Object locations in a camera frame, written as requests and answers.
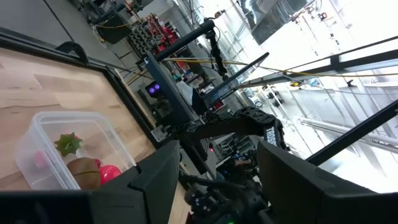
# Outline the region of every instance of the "wooden table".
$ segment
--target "wooden table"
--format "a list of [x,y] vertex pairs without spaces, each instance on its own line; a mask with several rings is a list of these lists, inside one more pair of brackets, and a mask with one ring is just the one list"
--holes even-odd
[[[102,73],[0,49],[0,189],[28,190],[14,160],[16,142],[39,111],[95,111],[106,116],[138,162],[154,147]],[[169,223],[189,211],[177,187]]]

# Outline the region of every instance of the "pink object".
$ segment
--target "pink object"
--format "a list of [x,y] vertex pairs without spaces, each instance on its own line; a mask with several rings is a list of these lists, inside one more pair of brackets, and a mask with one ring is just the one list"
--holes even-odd
[[94,159],[95,163],[97,164],[98,168],[101,167],[101,161],[99,159]]
[[119,168],[114,165],[101,166],[99,172],[101,173],[101,184],[107,183],[122,173]]

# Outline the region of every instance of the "green star-shaped object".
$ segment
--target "green star-shaped object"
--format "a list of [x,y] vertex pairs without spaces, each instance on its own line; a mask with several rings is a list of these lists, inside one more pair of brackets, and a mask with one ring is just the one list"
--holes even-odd
[[61,152],[63,157],[67,156],[69,153],[76,154],[76,150],[81,148],[80,143],[83,140],[75,136],[75,133],[71,134],[61,134],[58,141],[54,143],[57,145],[56,149]]

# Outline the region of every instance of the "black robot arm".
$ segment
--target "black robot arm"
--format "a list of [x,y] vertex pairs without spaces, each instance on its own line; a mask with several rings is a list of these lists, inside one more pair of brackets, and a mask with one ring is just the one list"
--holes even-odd
[[274,115],[255,107],[238,110],[232,118],[214,119],[206,124],[184,124],[177,130],[182,144],[194,145],[201,139],[229,133],[263,136],[264,140],[289,151],[284,141],[283,125]]

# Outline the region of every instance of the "plastic container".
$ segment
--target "plastic container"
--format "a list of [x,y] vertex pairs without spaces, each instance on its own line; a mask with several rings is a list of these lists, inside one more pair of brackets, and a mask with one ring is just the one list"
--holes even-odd
[[[81,148],[76,155],[62,157],[54,142],[61,134],[73,132],[83,140]],[[102,165],[117,166],[121,172],[136,165],[109,121],[99,113],[39,112],[16,147],[18,168],[35,190],[80,189],[66,166],[77,157],[99,159]]]

